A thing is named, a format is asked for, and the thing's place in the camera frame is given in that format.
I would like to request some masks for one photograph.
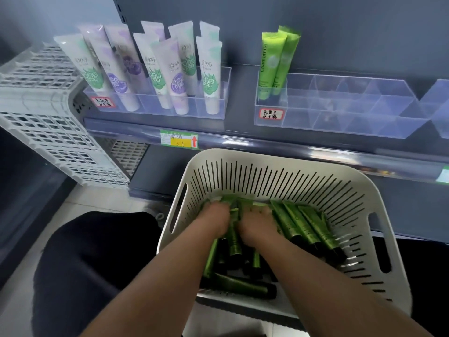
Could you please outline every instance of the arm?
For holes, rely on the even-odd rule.
[[[312,337],[431,337],[379,295],[280,236],[269,209],[245,212],[238,228],[270,265]]]
[[[214,239],[228,228],[229,205],[214,202],[164,248],[80,337],[180,336]]]

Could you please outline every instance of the floor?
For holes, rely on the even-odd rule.
[[[32,279],[40,253],[51,234],[60,226],[86,212],[140,212],[157,206],[130,198],[125,190],[76,186],[44,229],[28,254],[0,292],[0,337],[32,337]],[[306,337],[307,333],[263,322],[195,303],[184,330],[184,337],[221,335],[267,337]]]

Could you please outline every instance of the black pants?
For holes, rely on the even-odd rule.
[[[34,277],[34,336],[77,337],[155,256],[160,233],[144,212],[89,212],[59,228]],[[374,243],[377,249],[384,239]],[[412,290],[412,318],[435,337],[447,336],[449,247],[403,239],[398,244]]]

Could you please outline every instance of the forearm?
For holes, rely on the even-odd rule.
[[[256,249],[312,337],[430,336],[380,296],[280,235],[262,239]]]
[[[180,336],[214,239],[193,221],[98,315],[82,337]]]

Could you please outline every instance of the acrylic divider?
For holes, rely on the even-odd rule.
[[[198,69],[198,76],[201,76],[200,68]],[[229,96],[229,83],[231,80],[231,67],[221,67],[221,83],[220,83],[220,98],[213,100],[204,96],[203,82],[198,81],[196,96],[169,96],[171,102],[175,104],[187,104],[188,112],[186,114],[178,114],[175,108],[164,109],[161,106],[158,95],[154,90],[151,79],[147,78],[151,86],[150,94],[134,94],[134,93],[116,93],[116,92],[99,92],[93,91],[90,87],[84,90],[84,93],[93,101],[99,111],[105,112],[127,112],[138,114],[159,114],[164,116],[183,116],[183,117],[197,117],[197,118],[214,118],[224,119],[226,114],[226,106]],[[121,98],[135,97],[140,103],[140,107],[133,112],[127,111]],[[206,102],[214,101],[219,104],[219,111],[217,114],[210,114],[206,110]]]
[[[261,89],[255,125],[403,139],[430,118],[400,79],[289,73],[279,96]]]
[[[438,79],[419,101],[442,138],[449,138],[449,80]]]

